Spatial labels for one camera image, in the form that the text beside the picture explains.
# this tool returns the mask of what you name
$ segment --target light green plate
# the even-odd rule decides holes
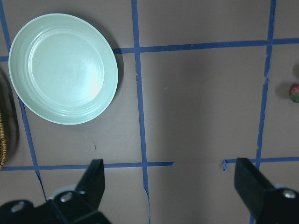
[[[9,73],[29,109],[65,125],[100,115],[118,80],[114,54],[102,34],[66,14],[37,17],[19,31],[9,52]]]

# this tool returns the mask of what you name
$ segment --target silver screw head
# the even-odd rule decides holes
[[[296,193],[292,190],[284,190],[283,192],[283,195],[286,197],[286,198],[290,198],[290,199],[294,199],[296,198]]]
[[[12,213],[15,213],[15,212],[17,212],[17,211],[20,211],[20,210],[22,210],[23,208],[24,208],[24,202],[23,201],[20,201],[20,202],[18,202],[17,204],[15,204],[12,208],[11,208],[11,212]]]
[[[71,197],[72,197],[72,193],[67,192],[66,194],[61,196],[60,200],[61,200],[61,202],[67,202],[71,199]]]

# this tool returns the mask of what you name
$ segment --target plate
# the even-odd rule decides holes
[[[117,87],[117,64],[108,42],[72,15],[47,14],[28,22],[12,43],[8,65],[24,104],[58,124],[99,116]]]

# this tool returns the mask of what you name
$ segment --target brown woven handle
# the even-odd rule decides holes
[[[5,135],[3,117],[0,110],[0,170],[4,166],[7,153],[7,138]]]

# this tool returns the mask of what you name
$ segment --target blue tape grid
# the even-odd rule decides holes
[[[133,37],[134,37],[134,47],[133,48],[119,48],[114,49],[115,54],[135,54],[136,62],[136,80],[137,80],[137,97],[138,97],[138,112],[139,112],[139,124],[140,124],[140,136],[141,136],[141,151],[142,151],[142,162],[138,163],[114,163],[105,164],[105,168],[125,168],[125,167],[142,167],[143,171],[143,184],[146,193],[149,194],[148,187],[148,167],[152,166],[172,166],[173,162],[147,162],[146,157],[146,144],[145,144],[145,128],[144,128],[144,112],[143,112],[143,98],[142,98],[142,76],[141,76],[141,61],[140,54],[146,52],[164,52],[164,51],[180,51],[180,50],[199,50],[199,49],[213,49],[213,48],[233,48],[233,47],[254,47],[254,46],[266,46],[266,61],[264,77],[265,82],[263,84],[263,94],[262,103],[260,111],[260,125],[259,125],[259,135],[257,141],[257,151],[256,158],[250,159],[251,162],[256,163],[256,167],[259,168],[260,163],[263,162],[291,162],[299,161],[299,157],[279,157],[279,158],[261,158],[262,154],[262,144],[263,144],[263,126],[265,118],[265,108],[267,104],[267,94],[268,94],[268,83],[269,83],[269,71],[270,71],[270,61],[272,54],[272,46],[280,44],[299,44],[299,38],[283,38],[283,39],[273,39],[274,31],[274,18],[275,18],[275,6],[276,0],[271,0],[270,8],[270,18],[268,26],[268,38],[267,40],[256,40],[256,41],[234,41],[234,42],[211,42],[211,43],[196,43],[196,44],[181,44],[181,45],[166,45],[166,46],[148,46],[140,47],[139,44],[139,26],[138,26],[138,10],[137,10],[137,0],[131,0],[132,3],[132,19],[133,19]],[[2,24],[2,30],[7,46],[7,51],[9,52],[11,42],[9,37],[9,32],[7,28],[6,18],[3,10],[2,0],[0,0],[0,21]],[[8,56],[0,56],[0,62],[7,62]],[[23,115],[23,123],[25,126],[25,131],[28,139],[28,144],[30,148],[31,158],[33,166],[23,166],[23,167],[3,167],[3,171],[16,171],[16,170],[34,170],[40,181],[43,189],[42,180],[40,177],[40,170],[55,170],[55,169],[85,169],[88,165],[61,165],[61,166],[39,166],[36,159],[36,154],[32,142],[32,137],[30,133],[30,128],[28,124],[28,119],[25,111],[23,102],[19,99],[21,112]],[[223,169],[227,168],[228,164],[236,163],[236,159],[227,159],[223,161]],[[253,218],[250,218],[250,224],[254,223]]]

